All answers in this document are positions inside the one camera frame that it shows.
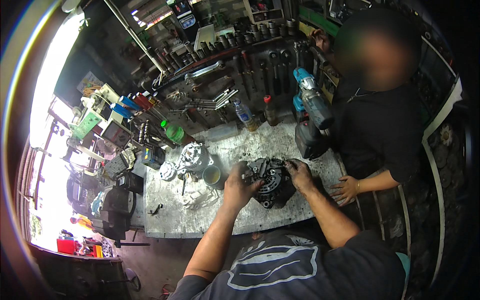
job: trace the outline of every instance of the dirty hand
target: dirty hand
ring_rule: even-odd
[[[340,190],[331,193],[330,196],[333,197],[333,196],[341,195],[340,197],[336,198],[335,201],[338,202],[342,199],[345,199],[345,201],[342,204],[340,204],[340,206],[344,206],[350,201],[350,199],[355,198],[358,195],[359,193],[358,180],[351,176],[343,176],[343,177],[340,177],[338,180],[342,182],[334,184],[330,188],[340,189]]]
[[[252,197],[253,193],[261,188],[264,180],[258,180],[251,185],[247,185],[241,178],[243,171],[247,166],[246,161],[236,163],[230,171],[230,176],[225,182],[225,191],[223,194],[223,205],[240,211]]]
[[[315,44],[320,48],[324,53],[330,52],[330,41],[323,29],[315,29],[309,34],[315,39]]]
[[[291,158],[285,161],[285,168],[292,177],[293,185],[304,197],[306,197],[308,192],[316,189],[313,184],[312,172],[306,163],[299,159]]]

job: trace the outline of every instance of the gray t-shirt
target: gray t-shirt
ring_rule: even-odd
[[[274,231],[242,248],[212,283],[185,276],[169,300],[395,300],[404,282],[400,259],[371,231],[334,250]]]

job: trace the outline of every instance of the drill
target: drill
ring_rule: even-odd
[[[293,97],[296,118],[300,121],[295,127],[295,143],[301,156],[312,160],[328,150],[328,140],[320,130],[329,128],[334,117],[330,103],[317,91],[313,75],[304,68],[296,68],[293,76],[300,87],[299,93]]]

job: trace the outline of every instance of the black t-shirt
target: black t-shirt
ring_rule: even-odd
[[[371,231],[334,250],[274,231],[242,248],[231,269],[212,283],[185,276],[168,299],[397,300],[404,283],[400,259]]]
[[[423,134],[418,97],[409,84],[373,93],[342,79],[332,101],[331,133],[349,175],[365,178],[385,167],[396,181],[408,181]]]

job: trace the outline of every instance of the woman's hand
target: woman's hand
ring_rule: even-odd
[[[341,195],[340,197],[336,198],[335,201],[339,202],[340,200],[345,199],[345,201],[340,204],[340,206],[344,206],[349,203],[350,199],[355,198],[359,194],[359,181],[351,176],[343,176],[338,180],[343,182],[334,184],[330,188],[340,190],[331,193],[330,196],[333,197]]]
[[[264,180],[258,180],[251,185],[247,185],[241,178],[246,166],[246,161],[236,163],[225,182],[223,206],[234,209],[237,212],[247,205],[253,193],[259,190],[265,183]]]

